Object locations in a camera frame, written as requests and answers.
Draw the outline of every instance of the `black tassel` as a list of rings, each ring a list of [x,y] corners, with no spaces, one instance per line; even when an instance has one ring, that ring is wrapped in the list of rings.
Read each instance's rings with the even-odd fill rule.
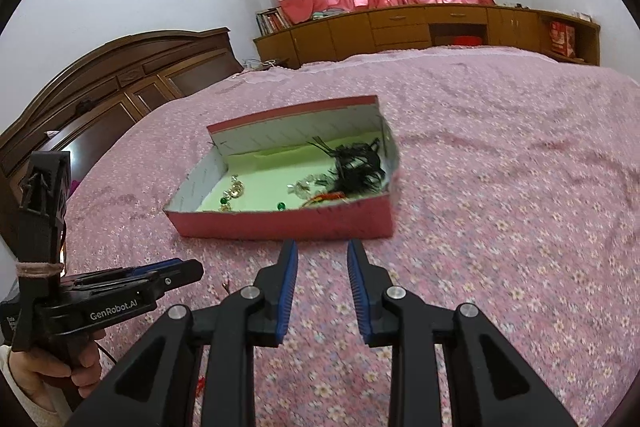
[[[318,136],[314,136],[315,143],[325,154],[335,158],[334,185],[329,192],[342,192],[346,197],[376,192],[380,190],[385,178],[380,161],[380,139],[372,143],[353,143],[340,145],[331,149]]]

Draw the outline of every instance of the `green paper lining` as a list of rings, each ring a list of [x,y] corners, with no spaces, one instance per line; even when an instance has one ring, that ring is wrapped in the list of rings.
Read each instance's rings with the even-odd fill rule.
[[[371,143],[376,138],[382,140],[380,131],[345,137],[327,142],[331,148],[355,142]],[[228,170],[213,190],[204,198],[197,212],[220,211],[220,199],[231,187],[231,176],[238,176],[244,185],[244,194],[231,200],[233,212],[271,212],[282,202],[288,210],[300,208],[305,200],[289,194],[287,185],[295,184],[310,174],[329,174],[335,168],[335,161],[311,144],[280,147],[225,157]]]

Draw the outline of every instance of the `finger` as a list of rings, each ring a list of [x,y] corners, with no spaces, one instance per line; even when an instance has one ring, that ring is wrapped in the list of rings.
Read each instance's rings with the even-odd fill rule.
[[[102,368],[99,363],[92,365],[91,367],[81,367],[74,369],[71,373],[71,380],[78,387],[86,387],[93,385],[100,381],[100,375],[102,374]]]
[[[100,382],[96,382],[93,385],[86,385],[84,387],[80,387],[78,388],[78,393],[80,393],[80,396],[82,396],[82,398],[87,398],[96,387],[98,387],[98,384]]]
[[[71,375],[71,368],[60,362],[56,357],[44,349],[35,347],[21,357],[23,367],[27,371],[44,375],[45,377],[65,378]]]
[[[91,367],[94,365],[100,360],[98,345],[95,342],[88,343],[78,356],[78,360],[82,364],[82,367]]]

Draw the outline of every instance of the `cardboard box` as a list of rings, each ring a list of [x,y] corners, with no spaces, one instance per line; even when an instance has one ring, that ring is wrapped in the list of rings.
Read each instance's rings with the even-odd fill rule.
[[[305,103],[252,114],[207,128],[209,153],[195,166],[164,208],[184,237],[251,240],[375,239],[393,235],[392,198],[399,153],[380,114],[378,97]],[[310,145],[321,137],[335,144],[381,140],[382,191],[353,200],[300,208],[287,185],[303,174],[332,168],[334,159]],[[244,195],[220,211],[220,194],[235,174]],[[286,201],[286,210],[277,209]]]
[[[550,32],[552,51],[564,57],[575,58],[575,28],[553,21]]]

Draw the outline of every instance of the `pink floral bedspread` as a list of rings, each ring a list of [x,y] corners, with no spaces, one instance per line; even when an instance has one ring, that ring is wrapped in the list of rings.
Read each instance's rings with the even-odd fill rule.
[[[370,256],[428,303],[475,301],[581,426],[602,425],[640,369],[640,89],[605,68],[506,48],[248,73],[144,118],[69,201],[70,270],[180,256],[205,276],[111,328],[108,348],[121,356],[173,303],[219,302],[223,280],[249,284],[278,253],[183,239],[162,213],[207,152],[206,125],[372,93],[402,174],[396,234],[368,242]],[[346,244],[302,244],[300,256],[289,335],[256,354],[258,424],[386,425],[390,350],[358,335]]]

